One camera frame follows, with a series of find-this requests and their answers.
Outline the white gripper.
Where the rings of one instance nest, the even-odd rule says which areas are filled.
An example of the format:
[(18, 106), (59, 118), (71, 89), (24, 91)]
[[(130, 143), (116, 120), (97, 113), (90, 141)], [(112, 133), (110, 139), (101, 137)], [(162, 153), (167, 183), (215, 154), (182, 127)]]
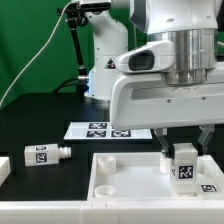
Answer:
[[(129, 58), (144, 51), (153, 54), (154, 66), (144, 71), (130, 70)], [(166, 158), (174, 157), (174, 145), (165, 138), (166, 128), (201, 125), (199, 155), (206, 155), (214, 124), (224, 123), (224, 61), (215, 64), (202, 84), (170, 86), (163, 71), (174, 62), (174, 44), (168, 40), (149, 42), (119, 56), (121, 74), (111, 94), (111, 125), (116, 130), (155, 129)]]

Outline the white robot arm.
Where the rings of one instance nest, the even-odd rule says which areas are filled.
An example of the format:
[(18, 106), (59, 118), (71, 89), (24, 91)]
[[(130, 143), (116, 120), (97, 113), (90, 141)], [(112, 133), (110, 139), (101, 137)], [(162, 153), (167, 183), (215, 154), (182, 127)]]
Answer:
[(201, 155), (224, 123), (224, 61), (216, 60), (223, 0), (130, 0), (130, 21), (147, 43), (117, 58), (110, 122), (117, 130), (149, 128), (168, 155), (167, 128), (198, 126)]

